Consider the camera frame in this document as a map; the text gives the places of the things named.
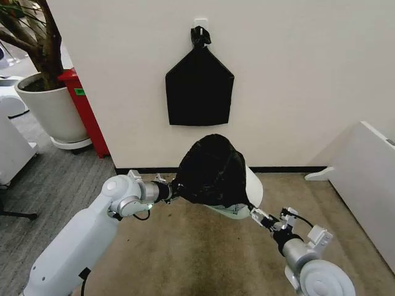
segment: gray floor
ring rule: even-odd
[[[93,149],[73,155],[55,148],[30,112],[12,122],[28,141],[38,143],[39,156],[9,190],[0,191],[0,198],[5,210],[40,216],[32,222],[0,216],[0,295],[17,295],[22,290],[35,258],[115,174],[112,160],[97,158]]]

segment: black cable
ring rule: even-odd
[[[84,268],[83,271],[80,272],[80,274],[78,275],[80,278],[82,278],[83,282],[82,282],[82,286],[81,286],[81,296],[84,296],[85,293],[85,284],[86,284],[86,280],[88,279],[89,273],[91,273],[91,270],[89,268]]]
[[[307,219],[305,219],[305,218],[303,218],[303,217],[301,217],[301,216],[299,216],[297,214],[294,214],[294,213],[290,213],[290,215],[302,220],[303,222],[306,222],[311,228],[314,227],[314,225],[309,220],[307,220]]]
[[[81,286],[81,296],[84,296],[84,293],[85,293],[85,284],[86,284],[86,280],[84,280],[84,281],[82,282],[82,286]]]
[[[149,218],[150,215],[151,215],[151,211],[150,211],[150,210],[148,210],[148,216],[145,217],[145,218],[140,218],[140,217],[137,216],[136,214],[133,214],[133,216],[134,216],[137,220],[140,220],[140,221],[146,221],[146,220]]]
[[[288,211],[286,208],[283,208],[283,210],[281,211],[281,214],[294,216],[295,218],[298,218],[298,219],[302,220],[303,222],[307,223],[311,228],[314,227],[314,225],[309,220],[303,218],[302,216],[299,216],[297,214],[294,214],[294,213]]]

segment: black baseboard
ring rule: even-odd
[[[316,173],[326,166],[250,166],[254,173]],[[117,168],[117,175],[126,175],[129,170],[138,170],[141,174],[176,173],[177,168]]]

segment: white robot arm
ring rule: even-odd
[[[267,228],[285,257],[285,275],[300,296],[355,296],[356,292],[348,275],[337,265],[321,260],[324,249],[333,235],[326,229],[313,226],[297,214],[293,208],[283,208],[280,219],[253,208],[251,217]],[[296,218],[311,226],[308,243],[292,232]]]
[[[79,211],[37,258],[24,296],[66,296],[88,276],[113,241],[123,217],[149,211],[157,200],[170,200],[163,180],[143,182],[136,171],[108,179],[99,196]]]

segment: red cabinet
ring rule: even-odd
[[[59,76],[59,80],[66,84],[98,156],[103,158],[105,155],[110,155],[107,144],[103,138],[98,122],[94,117],[93,111],[89,105],[75,69],[71,68],[70,70],[66,70],[61,74],[61,76]]]

